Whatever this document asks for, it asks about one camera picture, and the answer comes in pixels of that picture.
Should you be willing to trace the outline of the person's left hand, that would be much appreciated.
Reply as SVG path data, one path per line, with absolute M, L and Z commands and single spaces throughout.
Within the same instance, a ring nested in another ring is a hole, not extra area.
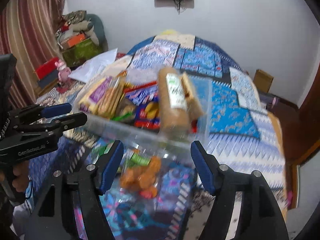
M 29 184 L 29 161 L 24 161 L 16 165 L 9 165 L 15 178 L 12 180 L 12 187 L 17 192 L 25 192 Z

